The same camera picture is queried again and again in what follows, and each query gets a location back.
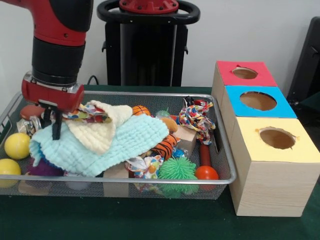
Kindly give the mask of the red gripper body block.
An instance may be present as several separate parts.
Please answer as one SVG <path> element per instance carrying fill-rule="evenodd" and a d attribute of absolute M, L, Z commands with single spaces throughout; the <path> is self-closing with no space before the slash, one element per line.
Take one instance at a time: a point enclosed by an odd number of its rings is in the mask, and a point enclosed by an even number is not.
<path fill-rule="evenodd" d="M 34 80 L 30 72 L 23 77 L 21 91 L 27 101 L 56 107 L 64 112 L 76 110 L 85 94 L 82 84 L 76 83 L 71 87 L 45 85 Z"/>

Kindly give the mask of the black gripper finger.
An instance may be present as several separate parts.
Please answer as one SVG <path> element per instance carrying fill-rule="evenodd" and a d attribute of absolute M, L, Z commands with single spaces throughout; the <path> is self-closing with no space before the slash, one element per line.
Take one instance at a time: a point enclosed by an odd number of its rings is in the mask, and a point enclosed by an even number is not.
<path fill-rule="evenodd" d="M 40 106 L 42 108 L 44 108 L 43 117 L 42 117 L 42 121 L 41 121 L 41 126 L 42 126 L 42 128 L 46 128 L 46 127 L 48 127 L 49 125 L 52 124 L 52 121 L 51 121 L 52 108 L 49 105 L 45 104 L 45 103 L 40 103 Z"/>
<path fill-rule="evenodd" d="M 54 110 L 55 122 L 52 124 L 52 139 L 59 140 L 61 136 L 62 112 L 59 109 Z"/>

